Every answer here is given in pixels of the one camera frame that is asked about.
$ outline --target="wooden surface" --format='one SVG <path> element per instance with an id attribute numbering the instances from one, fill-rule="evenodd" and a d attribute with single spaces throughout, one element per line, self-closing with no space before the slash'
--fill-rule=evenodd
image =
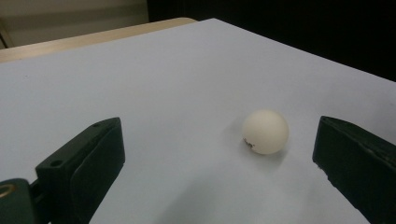
<path id="1" fill-rule="evenodd" d="M 192 22 L 195 22 L 195 20 L 189 18 L 177 18 L 168 21 L 156 21 L 111 31 L 104 31 L 90 35 L 80 35 L 65 39 L 52 40 L 11 49 L 0 49 L 0 63 L 49 54 L 65 49 L 74 49 L 87 45 L 103 43 L 133 35 L 142 35 Z"/>

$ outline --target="white ball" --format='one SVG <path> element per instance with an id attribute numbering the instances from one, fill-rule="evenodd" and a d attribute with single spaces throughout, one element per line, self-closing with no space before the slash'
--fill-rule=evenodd
<path id="1" fill-rule="evenodd" d="M 259 110 L 245 119 L 242 134 L 253 151 L 272 154 L 285 146 L 289 137 L 289 126 L 279 113 Z"/>

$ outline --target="white table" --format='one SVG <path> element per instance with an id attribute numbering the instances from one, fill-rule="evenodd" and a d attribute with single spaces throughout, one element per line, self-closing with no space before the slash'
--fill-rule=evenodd
<path id="1" fill-rule="evenodd" d="M 254 110 L 285 150 L 242 142 Z M 217 20 L 0 64 L 0 179 L 120 117 L 127 162 L 92 223 L 368 223 L 312 162 L 320 116 L 396 143 L 396 84 Z"/>

